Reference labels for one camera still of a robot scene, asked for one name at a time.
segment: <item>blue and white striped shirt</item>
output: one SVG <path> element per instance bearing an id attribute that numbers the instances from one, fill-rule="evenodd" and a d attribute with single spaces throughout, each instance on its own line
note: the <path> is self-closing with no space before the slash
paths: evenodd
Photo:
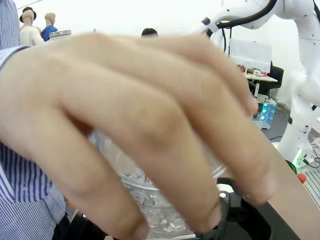
<path id="1" fill-rule="evenodd" d="M 19 36 L 15 3 L 0 0 L 0 71 L 26 48 L 18 46 Z M 0 240 L 51 240 L 65 209 L 64 196 L 44 172 L 0 143 Z"/>

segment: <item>white backdrop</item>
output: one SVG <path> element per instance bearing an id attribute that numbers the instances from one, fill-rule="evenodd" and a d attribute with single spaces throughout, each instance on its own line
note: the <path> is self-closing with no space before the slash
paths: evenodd
<path id="1" fill-rule="evenodd" d="M 35 1 L 15 0 L 15 3 L 19 8 Z M 226 5 L 242 2 L 225 0 Z M 54 12 L 58 30 L 72 30 L 73 34 L 97 29 L 107 34 L 140 36 L 144 28 L 155 28 L 163 36 L 183 34 L 204 17 L 213 16 L 220 5 L 220 0 L 43 0 L 30 6 L 37 12 L 34 26 L 41 29 L 46 26 L 44 15 Z M 289 72 L 302 68 L 295 23 L 273 16 L 258 30 L 234 28 L 232 37 L 272 45 L 273 64 L 284 69 L 277 98 L 290 107 Z"/>

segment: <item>black hair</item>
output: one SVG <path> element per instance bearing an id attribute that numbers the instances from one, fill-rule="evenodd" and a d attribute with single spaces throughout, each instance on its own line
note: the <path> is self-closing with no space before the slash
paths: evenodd
<path id="1" fill-rule="evenodd" d="M 158 36 L 158 32 L 153 29 L 153 28 L 145 28 L 143 31 L 142 31 L 142 34 L 141 36 L 147 36 L 147 35 L 155 35 L 155 36 Z"/>

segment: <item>human hand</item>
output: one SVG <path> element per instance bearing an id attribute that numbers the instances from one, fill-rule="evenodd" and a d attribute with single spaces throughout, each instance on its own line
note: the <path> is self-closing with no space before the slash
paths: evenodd
<path id="1" fill-rule="evenodd" d="M 18 52 L 0 72 L 0 141 L 118 239 L 145 238 L 148 227 L 90 145 L 93 129 L 136 161 L 190 227 L 206 232 L 219 222 L 219 193 L 194 131 L 243 192 L 264 203 L 275 190 L 269 159 L 282 159 L 249 120 L 256 110 L 246 79 L 201 36 L 79 35 Z"/>

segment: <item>white robotic arm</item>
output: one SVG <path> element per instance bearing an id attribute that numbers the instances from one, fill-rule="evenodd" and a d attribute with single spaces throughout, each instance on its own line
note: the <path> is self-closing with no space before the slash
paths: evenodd
<path id="1" fill-rule="evenodd" d="M 292 107 L 278 151 L 296 167 L 303 166 L 303 160 L 312 162 L 313 149 L 308 136 L 316 120 L 314 109 L 320 107 L 320 12 L 314 13 L 315 6 L 313 0 L 244 0 L 239 7 L 224 6 L 217 15 L 205 18 L 191 31 L 215 33 L 235 26 L 254 30 L 262 27 L 272 15 L 294 20 L 299 34 L 300 60 L 306 73 L 295 72 L 290 77 Z"/>

